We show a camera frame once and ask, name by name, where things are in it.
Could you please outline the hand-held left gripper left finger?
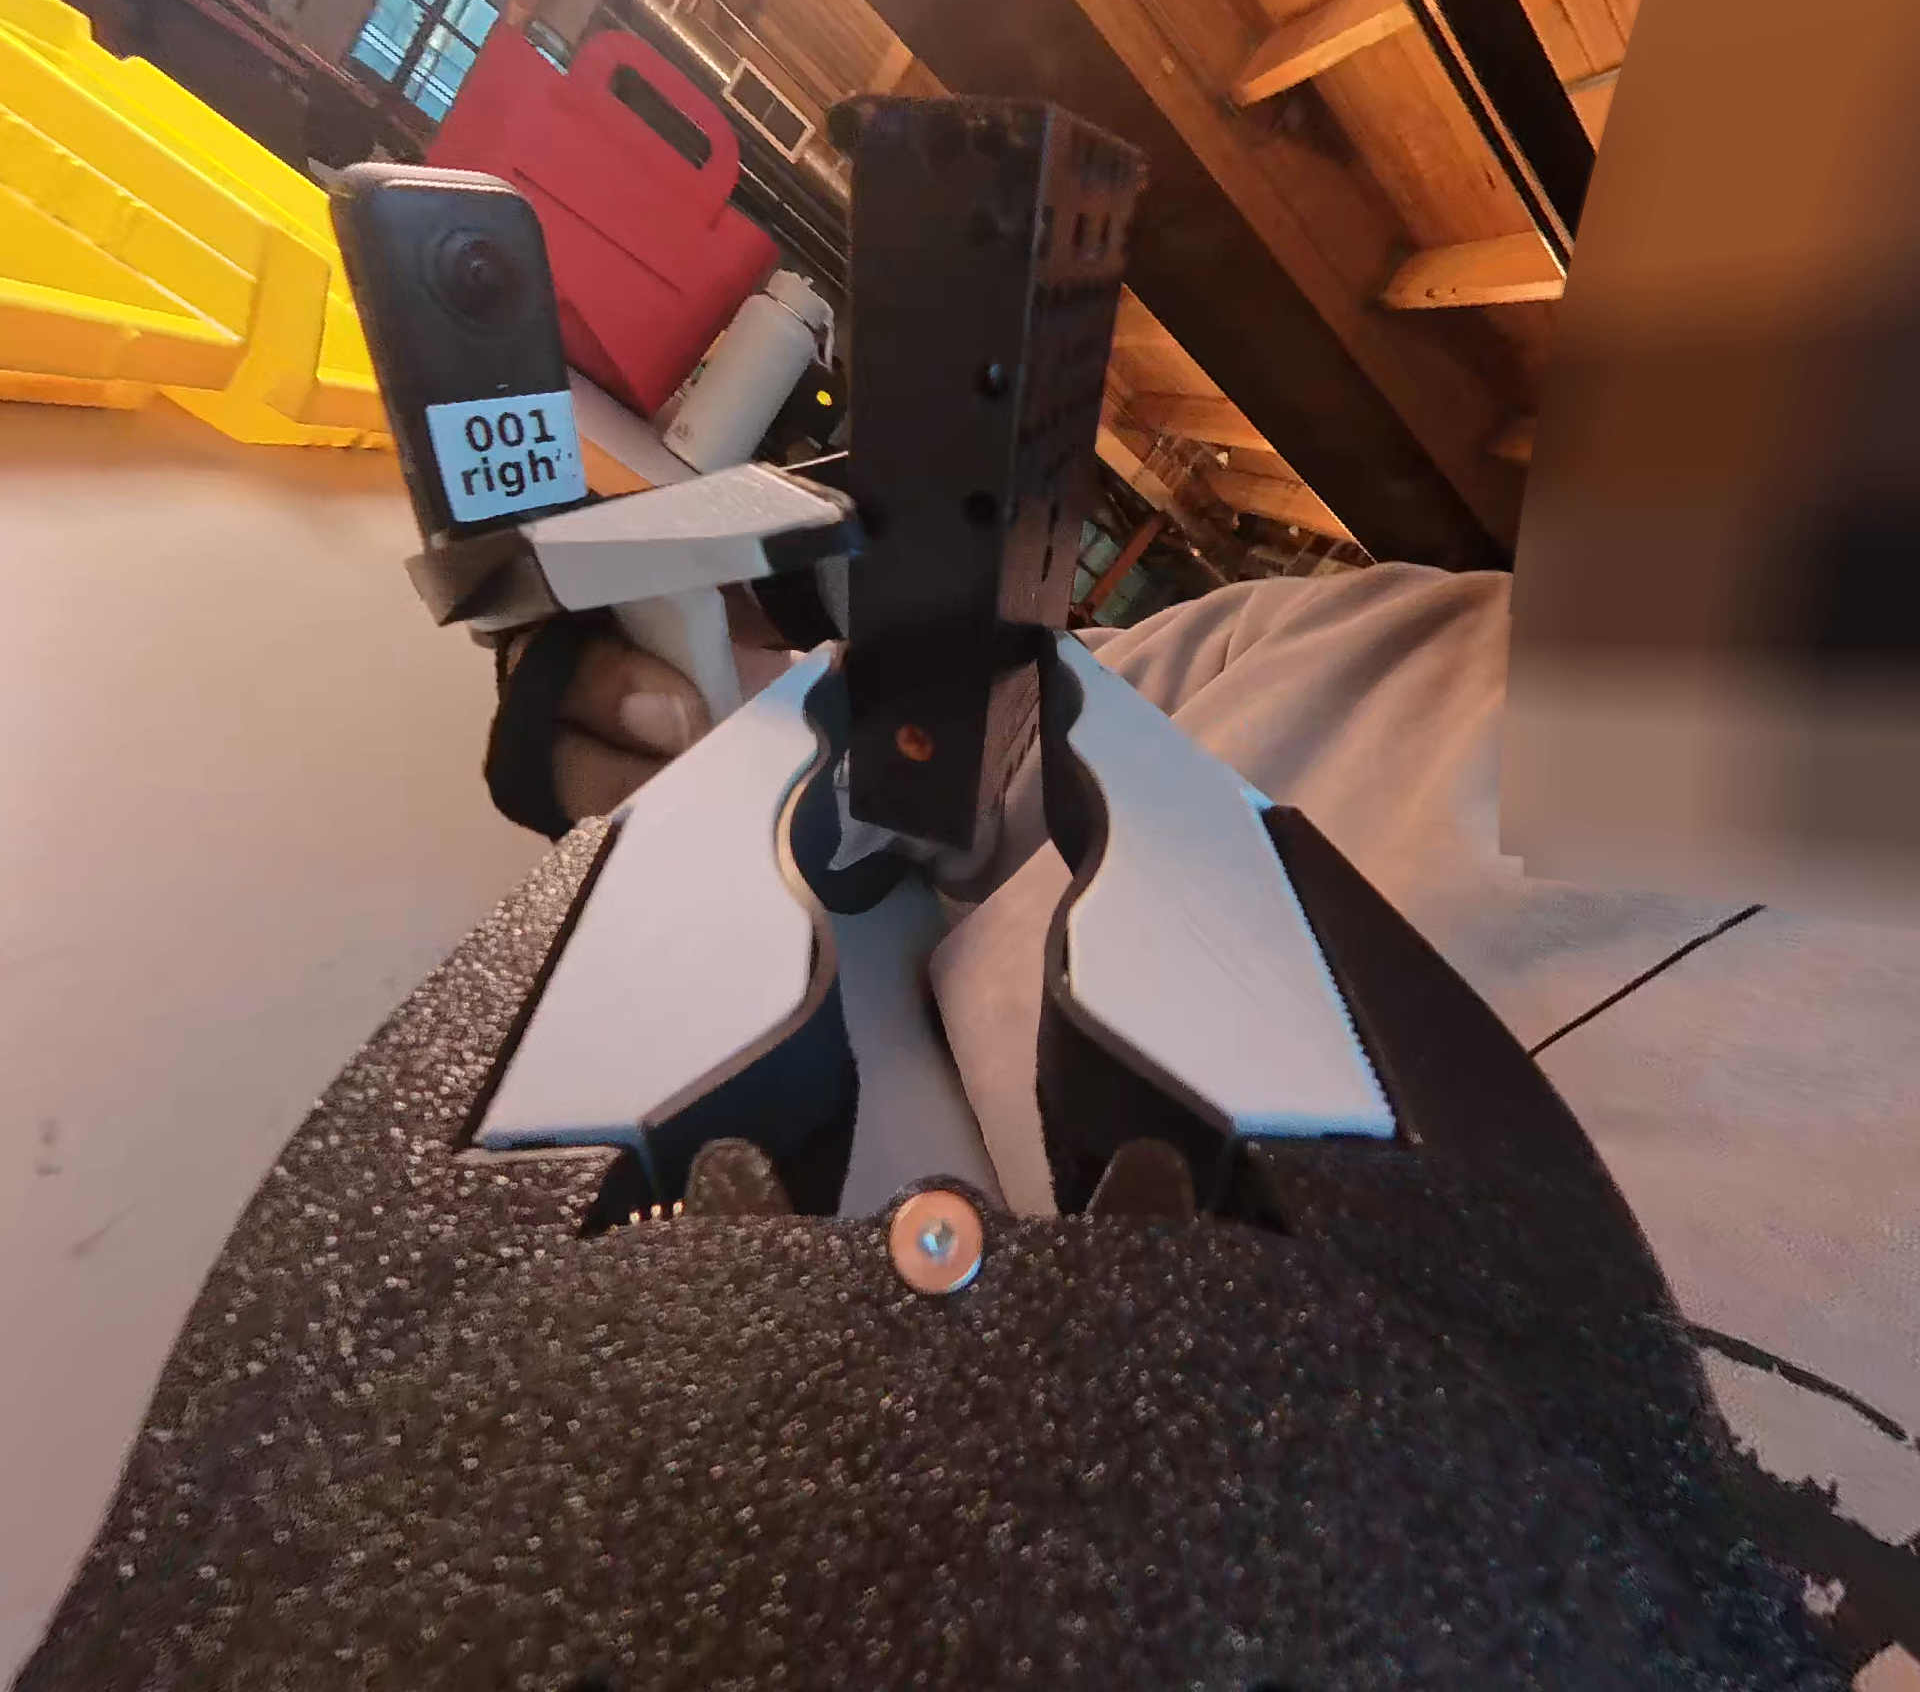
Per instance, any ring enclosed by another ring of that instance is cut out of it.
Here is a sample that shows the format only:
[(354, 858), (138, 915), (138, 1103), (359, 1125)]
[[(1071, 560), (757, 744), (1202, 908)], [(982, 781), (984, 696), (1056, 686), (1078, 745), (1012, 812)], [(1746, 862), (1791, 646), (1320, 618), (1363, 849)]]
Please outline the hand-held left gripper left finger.
[(610, 1152), (673, 1203), (736, 1137), (792, 1209), (840, 1209), (855, 1056), (798, 840), (840, 655), (798, 657), (611, 816), (474, 1106), (477, 1159)]

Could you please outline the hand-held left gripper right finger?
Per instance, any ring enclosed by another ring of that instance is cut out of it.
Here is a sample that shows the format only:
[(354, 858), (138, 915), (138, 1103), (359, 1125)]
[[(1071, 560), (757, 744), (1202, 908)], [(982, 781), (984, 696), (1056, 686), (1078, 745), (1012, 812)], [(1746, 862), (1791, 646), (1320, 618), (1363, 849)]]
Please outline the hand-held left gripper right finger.
[(1394, 1143), (1396, 1111), (1289, 875), (1278, 805), (1071, 633), (1043, 672), (1041, 1115), (1054, 1206), (1139, 1143), (1216, 1209), (1248, 1143)]

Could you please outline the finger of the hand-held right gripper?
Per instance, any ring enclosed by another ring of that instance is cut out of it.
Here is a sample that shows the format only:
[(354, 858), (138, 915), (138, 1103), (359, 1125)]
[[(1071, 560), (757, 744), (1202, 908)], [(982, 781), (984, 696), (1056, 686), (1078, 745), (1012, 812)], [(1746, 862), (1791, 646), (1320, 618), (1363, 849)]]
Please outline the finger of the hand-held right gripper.
[(861, 520), (836, 487), (776, 465), (731, 465), (539, 519), (522, 539), (558, 607), (580, 614), (846, 556), (861, 546)]

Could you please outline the black perforated building block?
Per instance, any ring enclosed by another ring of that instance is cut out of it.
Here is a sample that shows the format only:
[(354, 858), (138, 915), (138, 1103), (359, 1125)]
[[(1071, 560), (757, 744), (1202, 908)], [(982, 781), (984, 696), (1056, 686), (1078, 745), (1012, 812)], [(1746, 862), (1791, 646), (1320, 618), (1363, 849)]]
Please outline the black perforated building block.
[(1149, 158), (1043, 98), (858, 97), (828, 132), (851, 161), (851, 815), (972, 856), (1068, 627)]

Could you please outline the person's right forearm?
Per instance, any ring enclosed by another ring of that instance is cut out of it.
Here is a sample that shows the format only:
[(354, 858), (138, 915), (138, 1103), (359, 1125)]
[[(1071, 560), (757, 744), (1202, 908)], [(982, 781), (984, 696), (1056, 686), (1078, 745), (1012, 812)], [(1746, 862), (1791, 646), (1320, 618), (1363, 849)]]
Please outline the person's right forearm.
[[(1194, 744), (1352, 862), (1405, 889), (1440, 858), (1422, 834), (1460, 751), (1501, 701), (1511, 575), (1379, 566), (1222, 586), (1078, 640)], [(1045, 837), (1028, 729), (991, 862), (950, 895), (931, 989), (982, 1129), (998, 1202), (1052, 1215), (1038, 1106), (1043, 945), (1071, 870)]]

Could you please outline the grey desk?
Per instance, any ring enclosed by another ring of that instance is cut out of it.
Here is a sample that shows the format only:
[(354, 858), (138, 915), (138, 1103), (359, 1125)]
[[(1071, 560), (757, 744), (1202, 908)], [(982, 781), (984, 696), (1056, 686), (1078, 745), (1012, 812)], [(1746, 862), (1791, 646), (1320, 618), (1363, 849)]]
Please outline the grey desk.
[(543, 845), (391, 454), (4, 408), (4, 1679), (204, 1274), (352, 1054)]

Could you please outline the person's right hand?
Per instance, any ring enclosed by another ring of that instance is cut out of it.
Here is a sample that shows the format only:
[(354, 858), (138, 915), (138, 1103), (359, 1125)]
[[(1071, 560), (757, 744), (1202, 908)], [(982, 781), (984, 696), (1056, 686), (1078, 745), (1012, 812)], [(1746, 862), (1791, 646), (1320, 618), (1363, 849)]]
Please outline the person's right hand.
[(617, 633), (595, 635), (562, 689), (554, 797), (569, 822), (604, 816), (713, 729), (684, 672)]

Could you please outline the red plastic crate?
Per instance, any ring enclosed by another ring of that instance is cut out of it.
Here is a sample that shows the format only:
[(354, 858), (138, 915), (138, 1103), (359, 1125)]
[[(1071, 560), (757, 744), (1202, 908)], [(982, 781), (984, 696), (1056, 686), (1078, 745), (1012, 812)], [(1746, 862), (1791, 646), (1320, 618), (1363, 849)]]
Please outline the red plastic crate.
[(643, 415), (665, 408), (781, 258), (733, 204), (742, 158), (722, 106), (628, 29), (600, 29), (562, 71), (493, 25), (429, 161), (526, 198), (565, 360)]

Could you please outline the white water bottle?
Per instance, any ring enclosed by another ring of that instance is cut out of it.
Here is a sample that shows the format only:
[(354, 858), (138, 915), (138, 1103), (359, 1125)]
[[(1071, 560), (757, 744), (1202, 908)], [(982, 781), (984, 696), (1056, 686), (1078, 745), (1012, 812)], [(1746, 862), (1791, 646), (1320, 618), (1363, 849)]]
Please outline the white water bottle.
[(780, 268), (718, 334), (676, 401), (665, 446), (692, 471), (744, 465), (803, 378), (834, 357), (834, 311)]

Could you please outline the person's beige hoodie torso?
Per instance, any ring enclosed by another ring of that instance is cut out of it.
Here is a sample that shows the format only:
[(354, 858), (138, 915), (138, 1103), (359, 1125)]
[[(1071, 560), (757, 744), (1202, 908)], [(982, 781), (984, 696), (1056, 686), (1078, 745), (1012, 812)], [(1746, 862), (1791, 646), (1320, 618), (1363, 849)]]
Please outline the person's beige hoodie torso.
[[(1755, 903), (1578, 892), (1497, 863), (1547, 928), (1526, 1036)], [(1645, 1225), (1761, 1513), (1861, 1665), (1917, 1686), (1917, 928), (1783, 908), (1554, 1044)]]

